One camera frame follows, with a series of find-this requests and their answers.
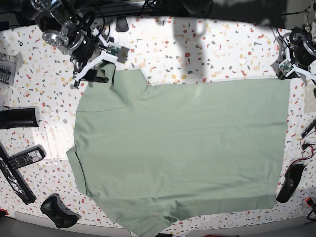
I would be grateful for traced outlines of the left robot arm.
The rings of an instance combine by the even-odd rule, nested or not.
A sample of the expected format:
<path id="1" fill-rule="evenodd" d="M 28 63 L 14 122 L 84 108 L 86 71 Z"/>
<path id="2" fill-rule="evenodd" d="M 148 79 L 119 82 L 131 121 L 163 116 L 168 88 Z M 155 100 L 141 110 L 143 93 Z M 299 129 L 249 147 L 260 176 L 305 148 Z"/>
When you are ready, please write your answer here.
<path id="1" fill-rule="evenodd" d="M 302 27 L 294 27 L 290 33 L 282 35 L 276 27 L 279 56 L 272 67 L 280 80 L 300 78 L 304 85 L 308 84 L 307 79 L 316 82 L 316 75 L 311 72 L 311 64 L 316 60 L 316 23 L 308 23 L 310 9 L 316 9 L 315 1 L 304 10 L 280 16 L 305 15 Z"/>

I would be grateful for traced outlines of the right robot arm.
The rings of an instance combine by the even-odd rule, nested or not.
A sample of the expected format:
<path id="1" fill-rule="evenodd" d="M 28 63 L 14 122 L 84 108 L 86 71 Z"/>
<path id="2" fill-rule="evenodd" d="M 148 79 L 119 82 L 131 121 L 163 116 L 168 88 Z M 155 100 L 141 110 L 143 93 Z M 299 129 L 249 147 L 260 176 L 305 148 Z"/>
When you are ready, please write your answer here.
<path id="1" fill-rule="evenodd" d="M 21 12 L 27 19 L 35 20 L 47 44 L 70 57 L 74 88 L 82 80 L 108 83 L 107 77 L 97 75 L 96 67 L 121 61 L 123 47 L 102 33 L 104 26 L 92 27 L 94 12 L 79 16 L 65 0 L 24 0 Z"/>

